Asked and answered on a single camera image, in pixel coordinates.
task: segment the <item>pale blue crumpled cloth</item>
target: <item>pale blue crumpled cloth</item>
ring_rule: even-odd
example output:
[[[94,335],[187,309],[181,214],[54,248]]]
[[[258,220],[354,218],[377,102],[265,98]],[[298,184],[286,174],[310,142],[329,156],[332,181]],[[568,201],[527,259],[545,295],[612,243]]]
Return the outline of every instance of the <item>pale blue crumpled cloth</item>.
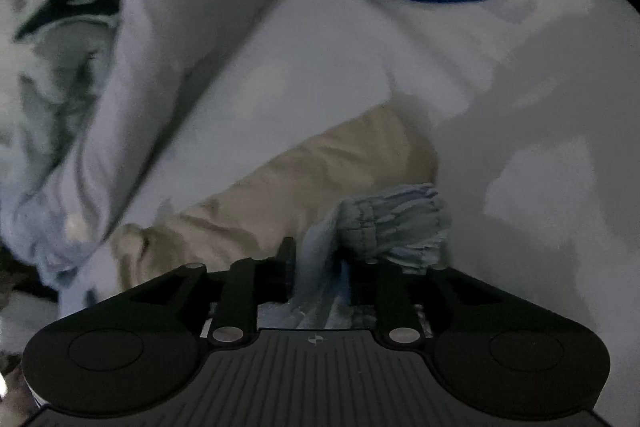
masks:
[[[368,327],[373,309],[350,306],[348,267],[334,269],[339,248],[368,264],[388,260],[405,273],[443,266],[450,217],[432,184],[400,185],[339,204],[312,226],[298,248],[294,295],[258,307],[259,328],[330,330]]]

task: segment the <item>yellow fabric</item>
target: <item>yellow fabric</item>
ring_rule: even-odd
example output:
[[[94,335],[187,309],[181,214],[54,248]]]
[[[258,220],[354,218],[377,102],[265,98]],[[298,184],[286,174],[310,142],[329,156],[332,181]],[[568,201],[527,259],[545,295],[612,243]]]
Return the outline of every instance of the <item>yellow fabric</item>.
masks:
[[[433,182],[430,143],[386,105],[310,138],[187,211],[111,237],[121,290],[185,263],[221,271],[244,257],[274,255],[348,196]]]

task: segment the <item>green fabric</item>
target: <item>green fabric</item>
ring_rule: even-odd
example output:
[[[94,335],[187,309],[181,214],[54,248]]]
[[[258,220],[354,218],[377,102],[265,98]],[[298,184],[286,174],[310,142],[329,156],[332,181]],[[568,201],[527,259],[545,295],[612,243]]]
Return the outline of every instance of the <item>green fabric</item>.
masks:
[[[120,0],[42,0],[18,26],[30,46],[8,181],[33,193],[82,131],[104,88]]]

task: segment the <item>sleeve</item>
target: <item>sleeve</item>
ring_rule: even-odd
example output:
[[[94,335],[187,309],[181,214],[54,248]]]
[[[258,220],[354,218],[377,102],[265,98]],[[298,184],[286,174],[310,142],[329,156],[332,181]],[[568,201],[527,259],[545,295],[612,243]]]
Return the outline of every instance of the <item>sleeve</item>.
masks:
[[[110,76],[91,123],[40,192],[3,203],[5,243],[45,283],[64,287],[94,253],[174,119],[190,71],[211,55],[222,65],[268,1],[122,1]]]

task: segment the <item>ribbed gray panel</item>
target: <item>ribbed gray panel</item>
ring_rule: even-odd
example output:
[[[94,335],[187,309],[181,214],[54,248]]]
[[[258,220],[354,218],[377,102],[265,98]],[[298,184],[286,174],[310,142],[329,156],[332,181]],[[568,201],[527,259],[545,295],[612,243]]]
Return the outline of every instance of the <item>ribbed gray panel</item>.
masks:
[[[119,419],[46,410],[28,427],[531,427],[447,394],[421,357],[368,331],[266,330],[251,346],[212,353],[177,396]],[[599,427],[590,413],[540,427]]]

